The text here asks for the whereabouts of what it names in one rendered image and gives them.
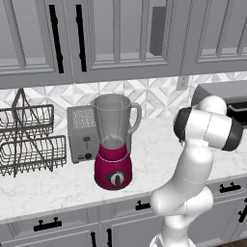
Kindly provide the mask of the dark grey box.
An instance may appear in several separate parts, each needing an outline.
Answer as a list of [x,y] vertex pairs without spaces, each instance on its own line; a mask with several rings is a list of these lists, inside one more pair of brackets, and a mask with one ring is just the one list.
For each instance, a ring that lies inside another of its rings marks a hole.
[[150,53],[161,56],[163,48],[164,30],[166,20],[166,7],[153,7],[151,17]]

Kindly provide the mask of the grey drawer front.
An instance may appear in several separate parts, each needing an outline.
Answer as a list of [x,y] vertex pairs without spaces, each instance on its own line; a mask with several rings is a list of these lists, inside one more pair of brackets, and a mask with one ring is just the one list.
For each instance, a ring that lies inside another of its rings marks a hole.
[[150,202],[150,197],[138,197],[134,199],[129,199],[122,202],[113,203],[112,206],[112,216],[114,219],[123,218],[123,217],[130,217],[130,216],[138,216],[142,214],[153,214],[151,208],[143,209],[143,210],[136,210],[135,206],[137,202],[141,200],[143,204]]
[[[241,189],[237,190],[237,191],[232,191],[232,192],[228,192],[228,193],[220,193],[219,189],[220,189],[220,184],[223,184],[225,187],[230,186],[231,182],[233,182],[235,185],[240,185]],[[211,182],[207,185],[207,187],[211,190],[213,197],[217,198],[217,197],[222,197],[222,196],[228,196],[228,195],[233,195],[235,193],[240,193],[243,191],[247,190],[247,178],[230,178],[230,179],[225,179],[225,180],[221,180],[221,181],[215,181],[215,182]]]
[[[33,227],[42,220],[44,223],[53,221],[57,217],[63,225],[58,228],[35,232]],[[55,213],[47,216],[26,219],[0,225],[0,242],[15,239],[17,237],[30,236],[40,233],[51,233],[77,226],[85,226],[98,221],[97,208],[82,208],[78,210]]]

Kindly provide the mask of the grey wall cupboard door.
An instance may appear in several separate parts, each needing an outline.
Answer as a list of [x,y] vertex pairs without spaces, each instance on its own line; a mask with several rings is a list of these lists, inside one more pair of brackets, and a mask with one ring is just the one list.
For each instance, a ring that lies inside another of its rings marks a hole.
[[[81,5],[87,72],[82,72],[76,24]],[[150,53],[153,7],[166,7],[161,56]],[[178,76],[190,0],[67,0],[77,83]]]
[[[64,73],[59,73],[49,5],[55,5]],[[0,0],[0,89],[72,81],[65,0]]]
[[191,0],[182,75],[247,70],[247,0]]

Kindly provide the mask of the grey toaster oven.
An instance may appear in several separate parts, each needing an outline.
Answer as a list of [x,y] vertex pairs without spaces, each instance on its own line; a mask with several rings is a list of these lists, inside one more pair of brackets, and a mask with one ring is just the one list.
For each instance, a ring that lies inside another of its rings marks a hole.
[[247,128],[247,81],[199,84],[191,105],[198,104],[207,96],[220,96],[227,104],[227,116]]

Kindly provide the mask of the white wall socket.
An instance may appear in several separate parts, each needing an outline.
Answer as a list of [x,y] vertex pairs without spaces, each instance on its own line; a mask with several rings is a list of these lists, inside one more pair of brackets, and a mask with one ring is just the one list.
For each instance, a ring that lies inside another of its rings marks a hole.
[[189,82],[188,76],[179,76],[178,77],[177,90],[178,91],[185,91],[188,87],[188,82]]

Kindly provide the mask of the silver toaster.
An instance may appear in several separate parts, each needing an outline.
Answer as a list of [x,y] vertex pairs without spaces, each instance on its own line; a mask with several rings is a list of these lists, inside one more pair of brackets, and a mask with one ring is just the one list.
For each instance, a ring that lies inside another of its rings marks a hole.
[[103,162],[128,161],[131,148],[131,106],[122,102],[69,107],[68,135],[71,160],[78,163],[95,159]]

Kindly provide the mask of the grey base cupboard door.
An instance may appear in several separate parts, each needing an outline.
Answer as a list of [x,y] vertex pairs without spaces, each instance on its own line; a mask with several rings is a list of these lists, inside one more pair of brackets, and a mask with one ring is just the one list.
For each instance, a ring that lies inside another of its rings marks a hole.
[[101,222],[102,247],[107,245],[107,229],[112,230],[112,247],[150,247],[160,232],[163,218],[153,214],[123,217]]
[[96,247],[100,247],[96,224],[21,237],[3,242],[2,247],[92,247],[91,232],[96,233]]
[[196,218],[188,236],[196,247],[216,247],[230,241],[238,226],[239,211],[246,206],[244,194],[214,199],[212,209]]

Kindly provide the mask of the magenta blender with clear jar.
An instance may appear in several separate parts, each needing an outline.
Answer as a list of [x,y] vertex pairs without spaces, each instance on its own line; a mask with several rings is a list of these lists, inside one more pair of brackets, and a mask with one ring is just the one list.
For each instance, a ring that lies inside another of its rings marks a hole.
[[96,184],[106,190],[123,189],[132,181],[132,162],[126,139],[139,127],[142,107],[118,94],[98,96],[91,105],[99,139]]

